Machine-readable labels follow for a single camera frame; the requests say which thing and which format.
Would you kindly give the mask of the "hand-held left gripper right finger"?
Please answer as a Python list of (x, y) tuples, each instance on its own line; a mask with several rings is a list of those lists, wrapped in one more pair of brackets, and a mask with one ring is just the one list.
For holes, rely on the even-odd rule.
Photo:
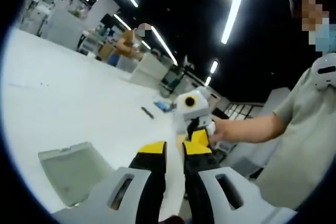
[(287, 223), (296, 214), (266, 202), (254, 183), (220, 167), (209, 148), (184, 141), (182, 149), (193, 223)]

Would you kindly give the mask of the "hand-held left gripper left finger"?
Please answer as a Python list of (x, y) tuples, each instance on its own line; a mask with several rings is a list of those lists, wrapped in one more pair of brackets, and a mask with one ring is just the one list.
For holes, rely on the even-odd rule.
[(166, 189), (165, 141), (139, 149), (128, 167), (97, 183), (77, 207), (52, 214), (58, 223), (158, 223)]

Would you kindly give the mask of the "person's right hand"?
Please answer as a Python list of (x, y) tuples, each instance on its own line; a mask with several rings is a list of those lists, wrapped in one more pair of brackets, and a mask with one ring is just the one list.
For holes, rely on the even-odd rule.
[(228, 141), (233, 142), (233, 121), (227, 119), (220, 119), (217, 117), (213, 117), (213, 122), (215, 124), (215, 131), (213, 135), (210, 137), (210, 143), (216, 143), (219, 141)]

